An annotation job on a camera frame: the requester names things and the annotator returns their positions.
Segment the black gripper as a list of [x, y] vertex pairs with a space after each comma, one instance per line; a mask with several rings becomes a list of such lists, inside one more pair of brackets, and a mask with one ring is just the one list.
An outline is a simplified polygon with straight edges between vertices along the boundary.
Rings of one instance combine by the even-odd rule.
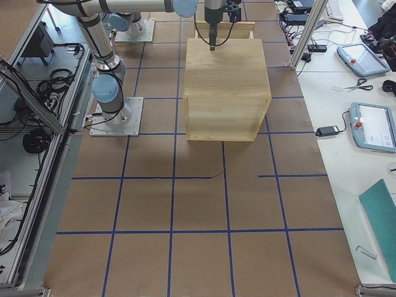
[[204, 17], [209, 24], [210, 51], [215, 51], [217, 40], [217, 24], [223, 20], [224, 0], [205, 0]]
[[241, 0], [226, 0], [225, 12], [228, 14], [230, 23], [241, 21]]

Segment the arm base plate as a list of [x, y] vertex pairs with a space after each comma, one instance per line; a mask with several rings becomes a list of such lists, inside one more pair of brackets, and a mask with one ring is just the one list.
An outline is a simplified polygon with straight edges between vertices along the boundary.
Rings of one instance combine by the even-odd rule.
[[112, 120], [103, 123], [113, 117], [107, 113], [94, 117], [89, 134], [92, 137], [137, 137], [140, 132], [143, 105], [143, 97], [125, 97], [123, 109]]
[[117, 30], [116, 43], [143, 43], [152, 42], [155, 27], [154, 19], [140, 19], [131, 23], [125, 31]]

